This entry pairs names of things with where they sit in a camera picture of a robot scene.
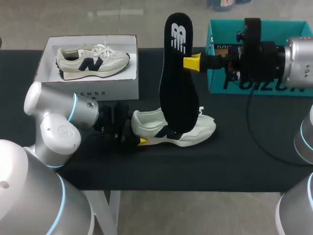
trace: black n logo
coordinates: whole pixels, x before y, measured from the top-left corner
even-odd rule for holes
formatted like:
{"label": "black n logo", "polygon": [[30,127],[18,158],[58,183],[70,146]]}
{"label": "black n logo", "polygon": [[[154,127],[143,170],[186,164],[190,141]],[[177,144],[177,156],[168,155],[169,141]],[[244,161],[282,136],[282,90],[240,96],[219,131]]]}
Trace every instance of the black n logo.
{"label": "black n logo", "polygon": [[94,64],[93,58],[86,58],[80,65],[79,70],[85,71],[88,67],[89,71],[98,71],[102,63],[103,60],[101,60],[100,57],[98,57],[96,64]]}
{"label": "black n logo", "polygon": [[183,134],[182,133],[177,133],[173,130],[171,130],[168,125],[163,126],[163,128],[155,135],[156,138],[162,138],[166,136],[169,139],[173,140],[179,140]]}

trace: blue box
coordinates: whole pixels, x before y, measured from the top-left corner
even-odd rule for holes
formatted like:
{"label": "blue box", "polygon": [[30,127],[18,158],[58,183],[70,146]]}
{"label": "blue box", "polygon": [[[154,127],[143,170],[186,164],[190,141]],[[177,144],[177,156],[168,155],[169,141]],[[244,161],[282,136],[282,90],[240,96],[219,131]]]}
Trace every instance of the blue box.
{"label": "blue box", "polygon": [[[216,49],[228,48],[228,45],[240,45],[236,41],[238,32],[244,32],[244,20],[211,19],[205,52],[215,55]],[[261,41],[274,41],[276,45],[286,44],[293,36],[313,36],[309,24],[305,21],[262,20]],[[237,83],[227,81],[225,70],[208,70],[208,85],[215,94],[250,94],[252,82]],[[278,79],[274,82],[260,83],[253,94],[313,96],[313,89],[287,88]]]}

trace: cardboard box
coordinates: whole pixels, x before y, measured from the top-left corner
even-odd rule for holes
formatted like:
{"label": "cardboard box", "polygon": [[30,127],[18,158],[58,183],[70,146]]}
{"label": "cardboard box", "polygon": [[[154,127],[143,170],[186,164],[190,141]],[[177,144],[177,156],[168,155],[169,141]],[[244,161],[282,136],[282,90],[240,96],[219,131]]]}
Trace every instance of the cardboard box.
{"label": "cardboard box", "polygon": [[[63,80],[56,66],[58,48],[76,49],[82,44],[104,44],[114,50],[129,53],[130,61],[121,72],[106,78],[95,76],[77,80]],[[136,36],[89,35],[50,37],[40,59],[34,81],[40,81],[58,89],[100,100],[138,99],[138,48]]]}
{"label": "cardboard box", "polygon": [[[209,55],[225,54],[229,45],[241,45],[236,40],[238,32],[244,32],[244,20],[211,19],[206,43],[206,53]],[[312,36],[311,29],[305,21],[273,21],[263,20],[261,41],[274,41],[276,45],[286,44],[293,36]],[[211,93],[216,94],[250,94],[252,82],[244,84],[227,81],[224,69],[208,70],[208,84]],[[313,96],[313,89],[287,88],[278,79],[274,82],[263,82],[253,94]]]}

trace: black table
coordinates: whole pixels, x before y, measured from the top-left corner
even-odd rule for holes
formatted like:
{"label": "black table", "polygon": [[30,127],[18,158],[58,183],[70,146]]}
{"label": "black table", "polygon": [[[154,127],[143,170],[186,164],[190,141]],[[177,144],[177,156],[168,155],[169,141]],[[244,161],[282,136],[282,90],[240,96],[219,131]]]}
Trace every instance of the black table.
{"label": "black table", "polygon": [[[21,146],[35,141],[35,123],[23,103],[41,53],[0,51],[0,139]],[[140,100],[125,102],[131,111],[155,110],[163,49],[140,49],[139,61]],[[210,94],[206,76],[193,75],[203,114],[216,121],[215,137],[188,148],[142,146],[126,154],[83,133],[84,141],[60,174],[84,190],[286,191],[313,171],[273,160],[255,144],[245,119],[247,95]],[[305,97],[253,96],[251,129],[270,153],[302,164],[293,136],[311,104]]]}

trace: white sneaker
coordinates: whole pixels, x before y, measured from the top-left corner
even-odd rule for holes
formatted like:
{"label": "white sneaker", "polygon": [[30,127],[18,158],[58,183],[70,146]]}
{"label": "white sneaker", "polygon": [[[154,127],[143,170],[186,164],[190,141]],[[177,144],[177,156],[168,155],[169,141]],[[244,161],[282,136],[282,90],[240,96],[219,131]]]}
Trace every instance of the white sneaker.
{"label": "white sneaker", "polygon": [[214,119],[202,115],[202,109],[203,107],[200,109],[196,126],[188,133],[177,133],[169,129],[160,108],[152,112],[136,110],[132,117],[132,129],[135,135],[147,140],[140,145],[162,142],[174,143],[180,147],[195,145],[209,138],[216,128]]}
{"label": "white sneaker", "polygon": [[105,44],[83,44],[76,50],[59,48],[56,60],[60,76],[64,80],[72,80],[87,76],[112,76],[128,65],[130,56]]}

